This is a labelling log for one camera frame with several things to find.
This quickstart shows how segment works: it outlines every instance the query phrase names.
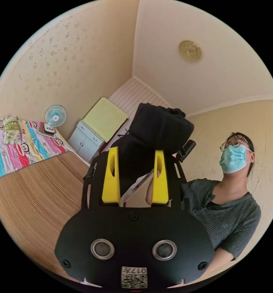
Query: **colorful bedsheet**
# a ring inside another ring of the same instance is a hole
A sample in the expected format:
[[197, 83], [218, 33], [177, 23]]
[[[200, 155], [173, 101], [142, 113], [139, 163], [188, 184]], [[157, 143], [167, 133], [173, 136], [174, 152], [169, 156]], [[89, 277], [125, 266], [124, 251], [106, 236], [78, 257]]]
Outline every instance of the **colorful bedsheet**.
[[18, 123], [21, 143], [5, 145], [4, 126], [0, 120], [0, 177], [41, 160], [68, 151], [74, 152], [65, 144], [59, 132], [56, 132], [56, 138], [38, 134], [40, 122], [19, 120]]

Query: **circular sensor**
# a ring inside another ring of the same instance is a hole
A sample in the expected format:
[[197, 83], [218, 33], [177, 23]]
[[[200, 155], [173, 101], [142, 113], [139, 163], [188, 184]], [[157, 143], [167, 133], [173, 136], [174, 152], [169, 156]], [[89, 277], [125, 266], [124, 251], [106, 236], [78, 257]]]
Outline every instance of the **circular sensor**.
[[177, 247], [170, 240], [161, 240], [154, 245], [152, 252], [157, 260], [170, 260], [175, 256]]
[[106, 239], [97, 239], [91, 246], [91, 253], [98, 259], [110, 259], [114, 253], [115, 249], [113, 244]]

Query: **yellow towel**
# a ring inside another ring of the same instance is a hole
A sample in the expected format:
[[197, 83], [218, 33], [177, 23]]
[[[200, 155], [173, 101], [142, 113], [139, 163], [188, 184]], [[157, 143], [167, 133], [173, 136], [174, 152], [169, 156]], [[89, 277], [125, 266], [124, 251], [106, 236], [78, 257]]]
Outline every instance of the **yellow towel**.
[[83, 122], [108, 142], [128, 116], [106, 98], [101, 98], [84, 117]]

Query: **pillow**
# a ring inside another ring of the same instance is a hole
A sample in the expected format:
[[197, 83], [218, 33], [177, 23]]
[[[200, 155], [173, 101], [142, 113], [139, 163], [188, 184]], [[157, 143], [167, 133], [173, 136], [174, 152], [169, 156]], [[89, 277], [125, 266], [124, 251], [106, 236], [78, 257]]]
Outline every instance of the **pillow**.
[[4, 144], [21, 143], [21, 132], [17, 116], [7, 116], [3, 118], [4, 124]]

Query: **white fan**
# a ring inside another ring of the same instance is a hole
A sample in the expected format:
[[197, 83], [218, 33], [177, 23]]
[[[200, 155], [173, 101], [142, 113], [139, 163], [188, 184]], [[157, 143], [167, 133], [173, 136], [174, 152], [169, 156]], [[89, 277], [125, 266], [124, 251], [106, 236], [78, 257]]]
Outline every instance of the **white fan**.
[[54, 134], [54, 127], [58, 127], [66, 120], [66, 110], [60, 105], [51, 106], [45, 113], [45, 132]]

